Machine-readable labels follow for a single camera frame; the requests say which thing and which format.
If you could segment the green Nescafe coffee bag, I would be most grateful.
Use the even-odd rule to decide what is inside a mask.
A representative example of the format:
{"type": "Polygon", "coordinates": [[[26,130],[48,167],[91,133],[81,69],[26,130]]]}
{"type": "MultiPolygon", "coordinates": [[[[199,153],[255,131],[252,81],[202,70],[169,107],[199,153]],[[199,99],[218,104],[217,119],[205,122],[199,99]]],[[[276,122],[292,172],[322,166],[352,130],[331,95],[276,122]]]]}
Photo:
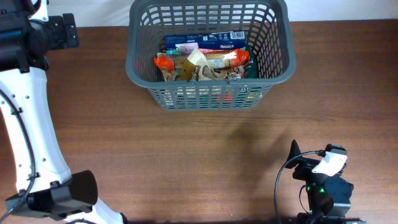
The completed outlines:
{"type": "MultiPolygon", "coordinates": [[[[257,63],[254,57],[254,53],[249,50],[247,50],[250,54],[250,59],[238,66],[238,67],[231,67],[231,68],[222,68],[222,69],[214,69],[215,72],[217,73],[218,78],[226,79],[226,80],[240,80],[240,79],[245,79],[245,78],[257,78],[257,63]]],[[[238,93],[238,103],[242,103],[244,97],[247,94],[248,87],[242,87],[239,89],[238,93]]],[[[228,90],[225,92],[224,98],[223,98],[223,108],[226,108],[229,103],[233,102],[233,94],[229,92],[228,90]]]]}

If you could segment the orange spaghetti packet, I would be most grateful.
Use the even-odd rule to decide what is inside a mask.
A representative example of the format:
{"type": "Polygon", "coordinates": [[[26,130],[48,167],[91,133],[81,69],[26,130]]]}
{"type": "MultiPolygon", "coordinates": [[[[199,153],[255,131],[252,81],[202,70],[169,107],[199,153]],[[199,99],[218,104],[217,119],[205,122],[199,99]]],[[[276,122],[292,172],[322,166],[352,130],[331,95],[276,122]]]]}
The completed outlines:
{"type": "Polygon", "coordinates": [[[165,55],[158,54],[154,63],[161,69],[172,71],[182,68],[189,60],[204,59],[214,69],[238,67],[250,59],[247,50],[235,49],[222,53],[204,54],[200,49],[195,49],[190,55],[165,55]]]}

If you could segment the blue pasta box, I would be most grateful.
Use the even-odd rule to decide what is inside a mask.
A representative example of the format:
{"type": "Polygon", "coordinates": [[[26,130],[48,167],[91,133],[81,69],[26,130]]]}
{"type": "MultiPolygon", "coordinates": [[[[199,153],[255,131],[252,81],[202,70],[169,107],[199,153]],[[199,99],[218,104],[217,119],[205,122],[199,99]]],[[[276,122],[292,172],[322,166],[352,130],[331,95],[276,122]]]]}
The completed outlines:
{"type": "Polygon", "coordinates": [[[167,35],[165,49],[173,50],[183,44],[194,44],[199,49],[241,49],[246,46],[246,34],[242,30],[208,34],[167,35]]]}

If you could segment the grey plastic shopping basket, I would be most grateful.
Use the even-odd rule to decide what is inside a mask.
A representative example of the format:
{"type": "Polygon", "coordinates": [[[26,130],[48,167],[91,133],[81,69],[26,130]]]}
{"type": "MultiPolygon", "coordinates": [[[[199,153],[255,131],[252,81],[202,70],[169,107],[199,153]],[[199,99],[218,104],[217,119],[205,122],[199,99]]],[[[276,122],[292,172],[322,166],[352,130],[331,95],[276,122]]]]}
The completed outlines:
{"type": "MultiPolygon", "coordinates": [[[[200,49],[204,54],[234,49],[200,49]]],[[[136,85],[150,91],[155,101],[168,110],[245,109],[257,105],[276,84],[288,80],[296,68],[296,58],[288,9],[284,0],[205,0],[135,1],[129,11],[126,73],[136,85]],[[257,78],[240,80],[164,82],[161,69],[154,63],[158,54],[190,55],[194,44],[165,49],[165,36],[208,34],[242,30],[245,49],[254,53],[257,78]],[[172,95],[174,106],[163,106],[159,90],[177,86],[172,95]],[[239,89],[248,87],[242,103],[239,89]],[[233,102],[223,108],[226,91],[233,102]]]]}

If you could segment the beige Pantree snack bag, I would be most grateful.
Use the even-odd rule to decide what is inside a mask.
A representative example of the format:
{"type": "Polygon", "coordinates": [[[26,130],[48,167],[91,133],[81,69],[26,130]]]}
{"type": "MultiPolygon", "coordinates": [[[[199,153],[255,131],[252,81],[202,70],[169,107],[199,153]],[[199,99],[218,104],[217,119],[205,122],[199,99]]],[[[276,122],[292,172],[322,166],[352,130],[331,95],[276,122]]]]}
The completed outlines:
{"type": "MultiPolygon", "coordinates": [[[[180,78],[179,70],[161,70],[164,82],[175,83],[180,78]]],[[[163,106],[174,106],[173,96],[177,92],[177,86],[164,86],[159,90],[159,101],[163,106]]]]}

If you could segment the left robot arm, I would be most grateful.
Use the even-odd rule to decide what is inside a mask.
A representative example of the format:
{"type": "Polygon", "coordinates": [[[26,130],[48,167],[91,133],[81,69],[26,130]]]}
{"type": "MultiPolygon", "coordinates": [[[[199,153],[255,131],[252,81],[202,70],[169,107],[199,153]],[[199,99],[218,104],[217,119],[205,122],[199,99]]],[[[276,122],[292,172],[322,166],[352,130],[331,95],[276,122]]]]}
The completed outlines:
{"type": "Polygon", "coordinates": [[[93,173],[72,173],[47,99],[46,54],[79,45],[73,14],[50,16],[47,1],[1,1],[1,111],[16,164],[6,216],[67,223],[126,223],[98,195],[93,173]]]}

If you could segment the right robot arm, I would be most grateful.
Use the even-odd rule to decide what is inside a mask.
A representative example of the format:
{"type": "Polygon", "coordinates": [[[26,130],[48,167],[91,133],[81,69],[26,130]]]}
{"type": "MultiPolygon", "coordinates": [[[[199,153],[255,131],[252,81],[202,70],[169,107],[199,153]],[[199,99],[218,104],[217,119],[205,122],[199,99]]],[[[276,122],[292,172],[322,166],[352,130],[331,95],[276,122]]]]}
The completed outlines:
{"type": "Polygon", "coordinates": [[[295,223],[346,223],[351,208],[354,185],[341,177],[347,151],[341,146],[327,144],[317,151],[320,160],[306,158],[297,141],[293,140],[286,168],[293,169],[292,177],[305,182],[309,211],[299,213],[295,223]]]}

